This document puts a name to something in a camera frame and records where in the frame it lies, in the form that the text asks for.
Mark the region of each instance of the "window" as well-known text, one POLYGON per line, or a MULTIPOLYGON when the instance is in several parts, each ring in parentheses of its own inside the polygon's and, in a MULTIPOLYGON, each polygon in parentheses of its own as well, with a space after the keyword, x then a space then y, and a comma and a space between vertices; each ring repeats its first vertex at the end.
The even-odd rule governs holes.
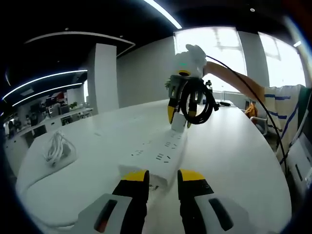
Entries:
POLYGON ((84 102, 87 102, 87 97, 89 96, 88 92, 88 80, 86 80, 83 83, 83 97, 84 97, 84 102))
POLYGON ((260 33, 266 55, 270 86, 306 85, 302 63, 297 50, 287 43, 260 33))
MULTIPOLYGON (((175 53, 187 51, 186 44, 198 45, 203 51, 228 65, 233 70, 246 75, 246 64, 238 33, 232 27, 204 27, 187 29, 175 33, 175 53)), ((218 77, 208 74, 204 82, 211 80, 214 91, 238 92, 233 86, 218 77)))

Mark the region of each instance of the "person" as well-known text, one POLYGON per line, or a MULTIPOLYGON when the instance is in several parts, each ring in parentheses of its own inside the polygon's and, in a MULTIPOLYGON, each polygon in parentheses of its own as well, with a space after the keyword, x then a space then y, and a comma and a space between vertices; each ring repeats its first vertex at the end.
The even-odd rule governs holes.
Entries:
MULTIPOLYGON (((231 70, 219 64, 207 62, 204 67, 204 75, 208 73, 219 77, 250 99, 257 100, 249 88, 231 70)), ((295 137, 304 117, 310 99, 311 89, 303 85, 283 86, 280 88, 262 87, 251 78, 240 73, 238 75, 252 88, 257 97, 268 109, 280 133, 284 152, 287 153, 290 143, 295 137)), ((270 119, 268 119, 268 128, 271 132, 274 131, 270 119)), ((283 154, 280 146, 276 151, 276 157, 281 165, 283 165, 283 154)))
POLYGON ((15 126, 16 131, 21 130, 21 121, 17 116, 14 118, 14 126, 15 126))
POLYGON ((53 105, 52 117, 60 115, 60 107, 61 107, 61 104, 59 102, 53 105))
POLYGON ((10 120, 8 125, 9 125, 9 139, 11 139, 14 136, 16 129, 13 121, 10 120))
POLYGON ((24 126, 28 126, 28 125, 31 125, 31 121, 30 121, 29 115, 26 115, 26 120, 24 122, 24 126))

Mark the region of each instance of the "white tabletop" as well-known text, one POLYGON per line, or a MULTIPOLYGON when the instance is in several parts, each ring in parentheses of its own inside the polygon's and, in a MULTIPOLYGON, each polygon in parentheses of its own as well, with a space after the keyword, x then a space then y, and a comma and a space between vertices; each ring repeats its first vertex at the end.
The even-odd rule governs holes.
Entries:
MULTIPOLYGON (((45 222, 77 219, 78 214, 119 183, 118 163, 148 135, 169 129, 168 101, 122 108, 60 129, 77 148, 78 160, 39 181, 27 192, 26 206, 45 222)), ((39 168, 42 145, 52 132, 35 139, 19 171, 17 191, 39 168)), ((201 172, 215 193, 244 207, 255 225, 280 231, 291 217, 288 186, 262 134, 235 107, 221 107, 208 121, 188 129, 180 168, 201 172)), ((147 233, 184 233, 177 182, 149 207, 147 233)))
POLYGON ((31 131, 31 130, 34 130, 35 128, 37 127, 40 127, 42 125, 45 125, 47 123, 49 123, 50 121, 55 121, 57 119, 61 119, 61 118, 65 118, 65 117, 68 117, 68 116, 73 116, 75 114, 78 114, 80 112, 86 112, 86 111, 92 111, 93 108, 79 108, 79 109, 75 109, 75 110, 72 110, 68 113, 65 113, 63 115, 59 115, 59 116, 55 116, 55 117, 52 117, 52 118, 47 118, 47 119, 44 119, 43 121, 41 121, 40 123, 38 123, 37 125, 35 126, 28 126, 24 129, 22 129, 21 131, 17 132, 17 134, 14 136, 14 137, 20 137, 22 135, 24 135, 25 133, 31 131))

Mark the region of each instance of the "striped shirt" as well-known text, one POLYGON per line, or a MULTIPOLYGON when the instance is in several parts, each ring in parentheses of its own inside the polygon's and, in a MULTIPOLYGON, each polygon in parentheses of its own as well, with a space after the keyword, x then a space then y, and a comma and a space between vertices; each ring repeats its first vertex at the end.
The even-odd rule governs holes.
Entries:
MULTIPOLYGON (((302 120, 300 119, 301 112, 302 110, 305 112, 309 96, 310 89, 302 85, 265 88, 264 104, 278 128, 285 154, 288 152, 290 143, 297 133, 302 120)), ((269 118, 268 127, 270 132, 275 133, 269 118)), ((276 157, 282 164, 283 154, 280 146, 276 151, 276 157)))

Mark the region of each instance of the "black cable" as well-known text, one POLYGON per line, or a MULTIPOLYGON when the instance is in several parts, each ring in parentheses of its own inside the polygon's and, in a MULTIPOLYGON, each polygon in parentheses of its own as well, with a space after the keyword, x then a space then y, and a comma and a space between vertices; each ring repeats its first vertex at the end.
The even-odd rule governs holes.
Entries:
POLYGON ((186 84, 182 88, 179 106, 181 107, 181 111, 188 122, 190 122, 191 124, 202 124, 206 122, 214 109, 214 105, 214 96, 209 91, 207 86, 204 85, 202 79, 190 79, 186 82, 186 84), (187 113, 186 103, 189 95, 193 95, 195 92, 202 92, 206 96, 206 104, 204 110, 198 116, 191 117, 187 113))
POLYGON ((211 57, 211 56, 208 56, 206 55, 207 57, 219 62, 220 64, 222 64, 223 66, 225 66, 227 69, 229 69, 235 76, 237 76, 246 86, 247 88, 250 90, 250 92, 255 96, 255 98, 258 100, 258 102, 260 103, 260 105, 263 107, 263 109, 265 110, 265 112, 267 113, 269 119, 271 120, 272 124, 273 124, 273 127, 275 129, 275 132, 277 134, 277 138, 278 138, 278 141, 279 141, 279 145, 281 146, 281 150, 282 150, 282 154, 283 154, 283 160, 284 160, 284 163, 285 163, 285 176, 287 177, 287 164, 286 164, 286 155, 285 155, 285 151, 284 151, 284 147, 283 147, 283 143, 282 143, 282 139, 279 135, 279 132, 278 132, 278 129, 272 119, 272 116, 271 114, 269 113, 268 109, 265 107, 265 105, 263 104, 263 102, 259 99, 259 97, 257 96, 257 94, 253 91, 253 89, 247 84, 246 81, 244 81, 244 79, 242 77, 239 76, 238 73, 236 73, 235 71, 233 71, 231 68, 229 68, 227 65, 225 65, 224 63, 220 62, 219 60, 211 57))

